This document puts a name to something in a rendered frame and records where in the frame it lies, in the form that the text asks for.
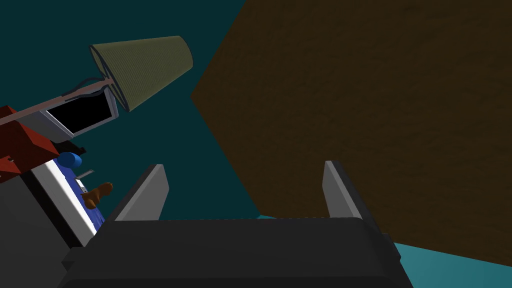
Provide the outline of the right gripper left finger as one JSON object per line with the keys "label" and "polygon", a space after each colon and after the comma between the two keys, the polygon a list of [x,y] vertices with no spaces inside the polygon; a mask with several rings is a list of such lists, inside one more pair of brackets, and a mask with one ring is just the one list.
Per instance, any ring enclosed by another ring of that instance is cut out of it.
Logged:
{"label": "right gripper left finger", "polygon": [[113,211],[114,221],[157,221],[169,192],[165,168],[150,165]]}

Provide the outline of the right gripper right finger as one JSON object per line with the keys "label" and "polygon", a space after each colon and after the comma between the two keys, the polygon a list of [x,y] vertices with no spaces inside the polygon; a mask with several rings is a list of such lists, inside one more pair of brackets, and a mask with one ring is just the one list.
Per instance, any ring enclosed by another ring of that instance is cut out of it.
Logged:
{"label": "right gripper right finger", "polygon": [[360,193],[339,161],[327,160],[324,163],[322,190],[329,217],[373,219]]}

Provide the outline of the bed with blue cover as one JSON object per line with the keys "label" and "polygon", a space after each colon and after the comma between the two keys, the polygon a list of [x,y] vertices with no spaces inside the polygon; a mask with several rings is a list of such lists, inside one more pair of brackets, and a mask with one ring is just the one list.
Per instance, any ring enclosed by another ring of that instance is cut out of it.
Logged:
{"label": "bed with blue cover", "polygon": [[77,176],[53,159],[28,173],[30,180],[35,180],[32,187],[41,188],[41,196],[47,201],[41,207],[46,212],[56,211],[49,218],[71,248],[86,246],[105,221],[101,211],[88,209],[82,197],[87,189],[81,179],[92,172],[88,170]]}

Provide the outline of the grey framed black screen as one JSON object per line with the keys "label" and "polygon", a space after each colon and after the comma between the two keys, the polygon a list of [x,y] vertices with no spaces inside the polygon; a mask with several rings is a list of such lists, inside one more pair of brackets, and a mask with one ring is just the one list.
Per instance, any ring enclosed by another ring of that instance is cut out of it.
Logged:
{"label": "grey framed black screen", "polygon": [[54,143],[62,143],[119,117],[110,89],[60,102],[18,121]]}

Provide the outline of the floor lamp with olive shade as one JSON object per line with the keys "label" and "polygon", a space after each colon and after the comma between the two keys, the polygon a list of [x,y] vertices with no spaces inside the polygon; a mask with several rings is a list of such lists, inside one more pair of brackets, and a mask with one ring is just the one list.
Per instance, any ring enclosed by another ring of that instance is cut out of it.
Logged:
{"label": "floor lamp with olive shade", "polygon": [[130,112],[194,65],[191,50],[180,36],[93,44],[89,51],[100,78],[90,77],[59,97],[4,116],[0,118],[0,126],[105,89]]}

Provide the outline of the red cabinet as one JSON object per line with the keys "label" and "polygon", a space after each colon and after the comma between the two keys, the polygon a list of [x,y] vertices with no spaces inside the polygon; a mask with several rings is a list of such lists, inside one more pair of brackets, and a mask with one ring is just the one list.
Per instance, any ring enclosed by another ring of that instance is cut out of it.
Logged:
{"label": "red cabinet", "polygon": [[58,157],[49,139],[18,121],[0,125],[0,184]]}

